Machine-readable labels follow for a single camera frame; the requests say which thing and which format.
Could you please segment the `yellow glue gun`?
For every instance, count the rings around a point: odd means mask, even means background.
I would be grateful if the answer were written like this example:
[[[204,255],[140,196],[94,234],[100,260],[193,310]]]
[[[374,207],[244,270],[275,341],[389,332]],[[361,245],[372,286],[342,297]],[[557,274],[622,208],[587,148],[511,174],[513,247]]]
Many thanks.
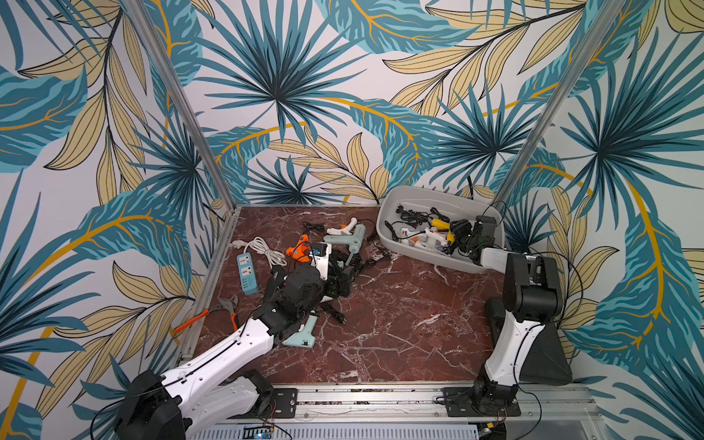
[[[456,238],[450,230],[450,223],[441,219],[433,219],[430,227],[430,235],[441,245],[447,246],[455,243]]]

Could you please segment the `white orange-trigger glue gun front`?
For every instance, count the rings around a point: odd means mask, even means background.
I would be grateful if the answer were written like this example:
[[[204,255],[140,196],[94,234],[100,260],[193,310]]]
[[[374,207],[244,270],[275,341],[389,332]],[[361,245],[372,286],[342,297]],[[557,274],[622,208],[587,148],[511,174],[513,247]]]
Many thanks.
[[[428,236],[423,230],[412,230],[408,229],[407,227],[404,227],[401,229],[401,232],[398,234],[400,242],[403,245],[407,245],[410,247],[421,247],[424,248],[426,246]]]

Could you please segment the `large white glue gun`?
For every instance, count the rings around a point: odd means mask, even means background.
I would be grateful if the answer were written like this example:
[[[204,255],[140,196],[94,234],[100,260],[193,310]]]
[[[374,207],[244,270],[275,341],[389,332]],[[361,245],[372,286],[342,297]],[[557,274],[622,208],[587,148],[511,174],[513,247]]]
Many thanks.
[[[428,251],[446,254],[448,248],[448,241],[444,234],[440,234],[431,231],[430,229],[427,229],[425,233],[418,236],[415,245]]]

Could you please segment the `mint green small glue gun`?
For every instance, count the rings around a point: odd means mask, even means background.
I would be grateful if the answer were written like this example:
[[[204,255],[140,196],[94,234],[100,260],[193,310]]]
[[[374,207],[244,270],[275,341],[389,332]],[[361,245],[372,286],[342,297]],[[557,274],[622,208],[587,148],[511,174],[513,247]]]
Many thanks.
[[[282,344],[286,347],[313,348],[316,337],[313,335],[315,325],[318,321],[317,315],[309,315],[305,324],[298,332],[285,339]]]

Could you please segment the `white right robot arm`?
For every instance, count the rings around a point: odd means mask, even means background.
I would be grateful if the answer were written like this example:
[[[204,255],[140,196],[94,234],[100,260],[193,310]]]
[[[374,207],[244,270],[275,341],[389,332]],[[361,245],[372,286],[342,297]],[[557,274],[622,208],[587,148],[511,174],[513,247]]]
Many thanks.
[[[519,378],[535,339],[564,310],[557,262],[549,257],[527,256],[495,244],[496,219],[449,224],[452,249],[474,263],[504,275],[505,310],[498,342],[474,381],[470,396],[477,406],[505,407],[520,389]]]

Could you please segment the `mint green large glue gun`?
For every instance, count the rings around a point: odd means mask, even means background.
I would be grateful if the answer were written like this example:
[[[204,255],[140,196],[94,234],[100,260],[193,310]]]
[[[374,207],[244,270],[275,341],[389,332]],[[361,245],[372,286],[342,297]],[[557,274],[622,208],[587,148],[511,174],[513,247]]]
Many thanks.
[[[364,224],[356,224],[350,235],[326,235],[324,243],[330,245],[344,245],[348,247],[349,255],[345,265],[349,266],[355,255],[359,254],[366,234]]]

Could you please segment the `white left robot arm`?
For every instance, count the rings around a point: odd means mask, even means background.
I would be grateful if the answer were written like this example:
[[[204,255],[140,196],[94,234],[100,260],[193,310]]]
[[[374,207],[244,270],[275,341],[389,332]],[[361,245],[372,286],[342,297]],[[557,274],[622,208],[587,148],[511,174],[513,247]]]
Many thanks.
[[[305,265],[272,270],[264,301],[242,327],[198,357],[157,374],[147,370],[128,387],[112,428],[120,439],[186,439],[233,415],[248,413],[266,392],[248,377],[225,379],[297,333],[325,297],[327,269]]]

